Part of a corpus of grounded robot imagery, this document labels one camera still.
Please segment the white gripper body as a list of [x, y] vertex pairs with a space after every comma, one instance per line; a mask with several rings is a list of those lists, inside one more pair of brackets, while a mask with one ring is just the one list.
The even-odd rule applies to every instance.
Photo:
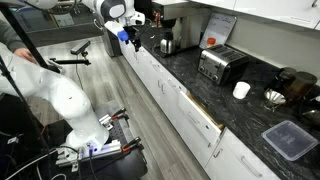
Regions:
[[107, 21], [104, 24], [104, 27], [117, 36], [121, 41], [127, 41], [129, 39], [128, 33], [116, 21]]

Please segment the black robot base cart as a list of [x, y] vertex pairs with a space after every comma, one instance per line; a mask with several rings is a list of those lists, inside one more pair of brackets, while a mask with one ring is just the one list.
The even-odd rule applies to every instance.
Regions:
[[88, 154], [78, 163], [78, 170], [73, 172], [71, 164], [53, 165], [54, 175], [62, 174], [66, 180], [140, 180], [147, 172], [147, 161], [142, 153], [144, 149], [139, 136], [133, 137], [125, 113], [126, 109], [115, 101], [109, 101], [96, 108], [99, 118], [116, 114], [107, 141], [106, 154]]

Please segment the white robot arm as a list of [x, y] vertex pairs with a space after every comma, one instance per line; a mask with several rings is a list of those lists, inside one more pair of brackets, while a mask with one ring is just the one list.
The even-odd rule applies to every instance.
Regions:
[[[104, 27], [121, 41], [129, 39], [126, 27], [142, 25], [145, 15], [136, 11], [134, 0], [81, 0], [104, 19]], [[70, 78], [31, 63], [8, 50], [1, 50], [6, 74], [0, 76], [0, 92], [12, 96], [35, 96], [47, 100], [71, 126], [65, 144], [74, 149], [103, 149], [109, 131], [98, 121], [85, 92]]]

